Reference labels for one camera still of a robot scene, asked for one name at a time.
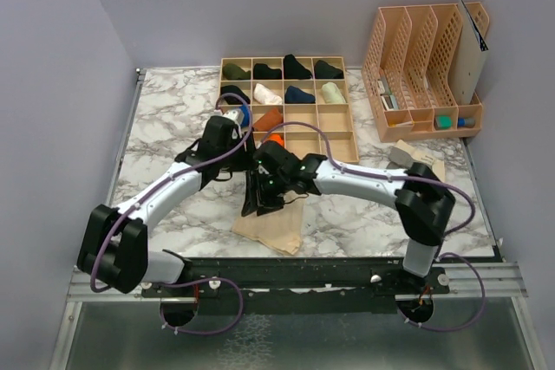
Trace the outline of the beige boxer underwear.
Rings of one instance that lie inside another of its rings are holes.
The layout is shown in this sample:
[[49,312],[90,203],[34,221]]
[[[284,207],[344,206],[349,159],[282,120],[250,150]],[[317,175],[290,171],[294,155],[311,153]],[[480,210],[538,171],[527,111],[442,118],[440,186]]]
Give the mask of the beige boxer underwear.
[[304,201],[297,200],[282,210],[258,216],[238,217],[232,231],[285,255],[295,255],[301,245]]

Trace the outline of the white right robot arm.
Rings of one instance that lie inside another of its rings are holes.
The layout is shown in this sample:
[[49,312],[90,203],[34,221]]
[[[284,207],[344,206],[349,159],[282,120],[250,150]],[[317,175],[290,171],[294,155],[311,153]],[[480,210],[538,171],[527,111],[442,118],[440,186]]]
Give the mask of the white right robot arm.
[[414,163],[407,170],[378,170],[315,153],[300,159],[267,140],[251,151],[249,173],[260,215],[281,209],[288,192],[347,196],[396,210],[409,238],[398,282],[409,293],[428,285],[455,202],[452,192],[429,167]]

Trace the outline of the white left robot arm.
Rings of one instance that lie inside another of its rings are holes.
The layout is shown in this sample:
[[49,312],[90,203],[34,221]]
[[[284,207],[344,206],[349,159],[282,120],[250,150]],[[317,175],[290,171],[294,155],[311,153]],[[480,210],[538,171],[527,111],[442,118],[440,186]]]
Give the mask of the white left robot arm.
[[151,251],[148,234],[222,172],[247,170],[253,140],[241,129],[244,117],[238,107],[213,115],[202,136],[178,154],[162,177],[115,207],[100,204],[91,211],[77,267],[89,274],[95,293],[116,289],[126,294],[144,282],[161,283],[175,296],[191,288],[186,259],[168,250]]

